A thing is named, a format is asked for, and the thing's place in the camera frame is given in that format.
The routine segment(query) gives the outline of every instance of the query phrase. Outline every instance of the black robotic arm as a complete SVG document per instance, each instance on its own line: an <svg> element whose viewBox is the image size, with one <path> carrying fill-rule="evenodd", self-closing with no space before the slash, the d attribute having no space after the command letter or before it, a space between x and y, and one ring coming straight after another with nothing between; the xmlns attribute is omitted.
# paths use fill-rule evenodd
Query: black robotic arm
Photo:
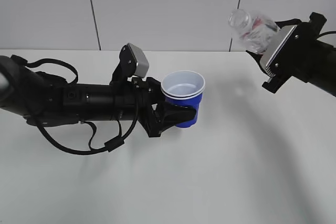
<svg viewBox="0 0 336 224"><path fill-rule="evenodd" d="M319 87L336 96L336 50L318 38L335 33L320 34L327 19L318 13L310 15L309 22L292 19L277 22L281 30L274 35L262 55L248 53L261 71L269 76L262 85L272 93L292 76Z"/></svg>
<svg viewBox="0 0 336 224"><path fill-rule="evenodd" d="M140 48L127 44L119 58L109 85L91 85L78 84L75 68L59 60L43 59L28 63L16 55L10 58L0 56L0 108L23 116L29 125L38 127L52 145L77 155L114 150L124 144L137 121L149 137L160 137L170 127L194 118L194 108L165 102L159 81L152 77L143 80L149 63ZM62 77L28 69L45 63L70 69L76 75L75 80L67 83ZM121 120L132 120L132 125L124 135L120 126L118 136L107 141L104 147L90 147L89 151L66 148L45 130L45 127L81 122L89 124L95 133L97 128L91 121L111 120L117 121L119 126Z"/></svg>

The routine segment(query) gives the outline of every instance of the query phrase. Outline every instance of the stacked cups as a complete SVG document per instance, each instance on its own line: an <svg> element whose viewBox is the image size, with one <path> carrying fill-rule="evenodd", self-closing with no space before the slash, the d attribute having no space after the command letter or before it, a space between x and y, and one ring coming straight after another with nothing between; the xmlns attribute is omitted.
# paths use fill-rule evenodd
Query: stacked cups
<svg viewBox="0 0 336 224"><path fill-rule="evenodd" d="M203 76L193 71L174 72L163 79L161 90L166 96L167 102L180 106L192 106L196 109L193 120L180 123L177 127L188 128L196 123L204 89Z"/></svg>

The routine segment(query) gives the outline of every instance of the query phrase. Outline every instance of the black cable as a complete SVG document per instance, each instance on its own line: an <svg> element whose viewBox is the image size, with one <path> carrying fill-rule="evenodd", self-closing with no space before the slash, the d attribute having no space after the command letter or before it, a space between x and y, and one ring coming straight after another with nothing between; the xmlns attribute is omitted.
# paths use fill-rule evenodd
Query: black cable
<svg viewBox="0 0 336 224"><path fill-rule="evenodd" d="M55 139L53 139L53 137L50 136L50 134L45 130L45 128L43 127L42 123L40 122L40 120L36 117L36 115L33 113L33 110L31 109L31 107L29 106L26 98L24 97L24 95L21 93L20 88L17 86L16 81L14 80L14 78L12 77L12 75L10 73L8 73L7 69L0 63L0 72L5 76L5 78L8 80L9 84L14 88L14 91L19 95L23 105L25 106L25 108L27 109L29 115L31 116L31 118L33 118L33 120L36 123L37 128L39 129L39 131L41 132L41 134L48 140L48 142L50 144L52 144L54 147L58 148L59 150L69 153L69 154L74 154L74 155L93 155L93 154L98 154L98 153L102 153L107 151L106 147L100 148L100 149L96 149L96 150L90 150L90 151L78 151L78 150L73 150L70 148L67 148L61 144L59 144Z"/></svg>
<svg viewBox="0 0 336 224"><path fill-rule="evenodd" d="M129 129L126 131L124 136L116 136L108 140L107 142L105 142L105 147L108 148L108 152L111 152L115 148L118 148L119 146L124 144L124 140L132 133L132 131L135 128L135 125L137 124L137 121L139 118L139 99L138 99L138 94L136 93L137 91L134 85L132 86L132 89L134 92L134 99L135 99L135 115L134 115L132 124L129 127Z"/></svg>
<svg viewBox="0 0 336 224"><path fill-rule="evenodd" d="M139 118L139 99L138 99L138 94L136 93L135 86L133 86L133 91L134 91L134 99L135 99L135 115L134 115L131 126L126 131L125 135L121 137L121 139L123 140L125 140L132 133L132 131L135 128L135 125L137 124L136 122L138 121L138 118Z"/></svg>
<svg viewBox="0 0 336 224"><path fill-rule="evenodd" d="M326 31L325 33L320 34L319 36L317 36L316 39L321 38L321 37L323 37L325 35L329 35L329 34L336 34L336 31Z"/></svg>
<svg viewBox="0 0 336 224"><path fill-rule="evenodd" d="M90 150L95 150L95 148L92 148L91 142L92 142L93 138L95 137L95 135L97 133L97 126L94 123L92 123L92 122L86 122L86 121L81 122L81 124L87 124L87 125L89 125L91 127L91 129L92 129L92 136L91 136L91 138L89 140L89 148L90 148Z"/></svg>
<svg viewBox="0 0 336 224"><path fill-rule="evenodd" d="M76 68L74 68L72 65L70 65L69 63L66 63L64 61L61 61L61 60L56 60L56 59L42 59L42 60L38 60L38 61L35 61L35 62L31 62L31 63L28 63L28 61L18 55L12 55L11 56L11 59L13 61L15 61L17 64L21 65L21 66L25 66L25 67L29 67L29 68L37 68L43 64L55 64L55 65L59 65L59 66L62 66L62 67L65 67L67 69L69 69L71 72L73 72L75 74L75 79L70 82L69 84L76 84L78 82L78 72L76 70Z"/></svg>

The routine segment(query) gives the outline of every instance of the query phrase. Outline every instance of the blue plastic cup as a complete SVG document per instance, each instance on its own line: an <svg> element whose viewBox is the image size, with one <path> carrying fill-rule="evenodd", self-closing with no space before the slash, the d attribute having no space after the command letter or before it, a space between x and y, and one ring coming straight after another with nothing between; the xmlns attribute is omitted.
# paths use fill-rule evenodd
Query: blue plastic cup
<svg viewBox="0 0 336 224"><path fill-rule="evenodd" d="M196 109L195 118L191 121L176 125L188 128L197 122L198 109L205 89L205 80L202 75L193 71L178 71L166 76L161 82L161 90L166 101L180 106L192 106Z"/></svg>

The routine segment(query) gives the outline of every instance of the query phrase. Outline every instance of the silver metal plate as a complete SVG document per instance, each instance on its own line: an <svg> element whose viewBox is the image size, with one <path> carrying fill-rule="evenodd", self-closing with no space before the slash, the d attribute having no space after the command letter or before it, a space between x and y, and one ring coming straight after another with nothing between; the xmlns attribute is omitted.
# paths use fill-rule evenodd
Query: silver metal plate
<svg viewBox="0 0 336 224"><path fill-rule="evenodd" d="M271 64L295 29L296 25L283 27L275 36L273 36L271 43L263 54L260 60L260 65L270 77L275 76L270 70Z"/></svg>
<svg viewBox="0 0 336 224"><path fill-rule="evenodd" d="M136 71L134 75L140 78L145 78L149 69L149 62L146 58L146 55L143 53L141 48L131 43L128 43L128 46L131 48L134 59L136 61Z"/></svg>

